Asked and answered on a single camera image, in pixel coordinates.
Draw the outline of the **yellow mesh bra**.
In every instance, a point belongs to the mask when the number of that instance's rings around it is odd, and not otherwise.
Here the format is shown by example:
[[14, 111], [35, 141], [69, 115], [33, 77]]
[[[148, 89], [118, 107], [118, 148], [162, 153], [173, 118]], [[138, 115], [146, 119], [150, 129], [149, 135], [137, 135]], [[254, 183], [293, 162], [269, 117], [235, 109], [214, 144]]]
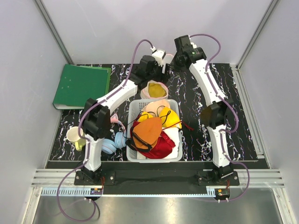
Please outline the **yellow mesh bra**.
[[161, 98], [166, 96], [166, 90], [160, 84], [149, 83], [148, 93], [152, 98]]

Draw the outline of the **white pink mesh laundry bag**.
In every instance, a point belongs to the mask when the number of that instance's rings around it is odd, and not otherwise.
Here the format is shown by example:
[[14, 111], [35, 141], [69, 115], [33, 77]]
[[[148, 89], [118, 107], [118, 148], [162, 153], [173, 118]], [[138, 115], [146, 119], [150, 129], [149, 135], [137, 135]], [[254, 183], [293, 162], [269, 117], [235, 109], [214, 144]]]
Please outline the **white pink mesh laundry bag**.
[[146, 65], [145, 77], [149, 79], [146, 86], [141, 90], [142, 99], [167, 99], [168, 88], [166, 86], [170, 79], [170, 61], [167, 54], [162, 50], [157, 50], [151, 55], [155, 60]]

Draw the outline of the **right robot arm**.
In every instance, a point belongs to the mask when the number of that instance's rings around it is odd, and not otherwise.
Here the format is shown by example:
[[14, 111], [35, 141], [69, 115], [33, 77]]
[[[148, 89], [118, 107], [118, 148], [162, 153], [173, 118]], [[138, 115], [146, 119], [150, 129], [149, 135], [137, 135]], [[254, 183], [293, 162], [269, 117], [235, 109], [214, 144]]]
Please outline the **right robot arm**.
[[176, 54], [171, 61], [174, 70], [189, 70], [196, 79], [203, 93], [206, 107], [200, 114], [201, 123], [207, 128], [213, 150], [213, 170], [207, 175], [209, 181], [223, 185], [234, 172], [229, 157], [226, 134], [230, 132], [226, 126], [229, 112], [239, 120], [234, 111], [233, 101], [227, 98], [211, 74], [204, 50], [191, 42], [191, 36], [184, 35], [174, 40]]

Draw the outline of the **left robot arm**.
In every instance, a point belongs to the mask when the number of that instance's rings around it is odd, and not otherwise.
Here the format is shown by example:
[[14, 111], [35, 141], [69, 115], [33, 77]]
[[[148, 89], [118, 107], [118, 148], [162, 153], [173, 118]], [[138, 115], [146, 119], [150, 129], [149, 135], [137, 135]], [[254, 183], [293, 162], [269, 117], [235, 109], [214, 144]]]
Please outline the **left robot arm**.
[[95, 185], [101, 179], [101, 149], [111, 127], [111, 113], [145, 88], [148, 81], [168, 81], [170, 75], [163, 71], [165, 57], [161, 51], [143, 56], [139, 64], [130, 66], [126, 79], [115, 89], [97, 100], [86, 101], [78, 128], [80, 138], [86, 142], [85, 158], [79, 169], [89, 184]]

